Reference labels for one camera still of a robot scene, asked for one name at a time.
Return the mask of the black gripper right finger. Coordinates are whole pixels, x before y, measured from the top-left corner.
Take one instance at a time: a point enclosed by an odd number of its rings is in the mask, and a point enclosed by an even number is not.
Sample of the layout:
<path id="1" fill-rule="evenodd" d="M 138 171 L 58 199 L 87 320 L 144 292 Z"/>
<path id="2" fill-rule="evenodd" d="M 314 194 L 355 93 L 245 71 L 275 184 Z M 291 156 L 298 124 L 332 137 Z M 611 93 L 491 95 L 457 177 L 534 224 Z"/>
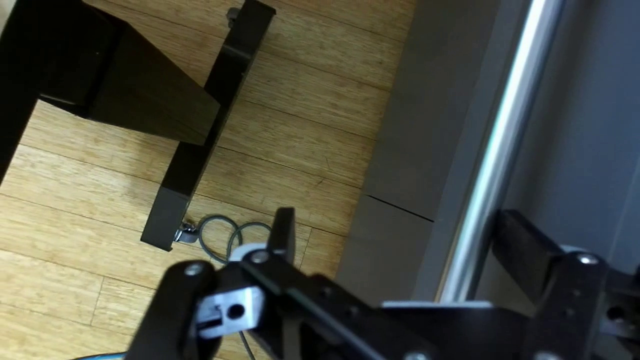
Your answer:
<path id="1" fill-rule="evenodd" d="M 544 303 L 564 250 L 518 209 L 501 209 L 492 251 L 534 308 Z"/>

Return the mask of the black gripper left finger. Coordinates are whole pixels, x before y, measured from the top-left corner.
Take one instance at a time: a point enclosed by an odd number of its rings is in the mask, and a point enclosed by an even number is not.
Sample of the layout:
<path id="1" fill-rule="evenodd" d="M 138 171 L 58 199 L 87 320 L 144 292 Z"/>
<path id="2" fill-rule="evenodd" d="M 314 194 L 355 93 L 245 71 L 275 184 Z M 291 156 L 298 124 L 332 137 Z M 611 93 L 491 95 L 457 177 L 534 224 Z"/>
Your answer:
<path id="1" fill-rule="evenodd" d="M 278 207 L 268 236 L 268 250 L 293 260 L 297 253 L 297 209 Z"/>

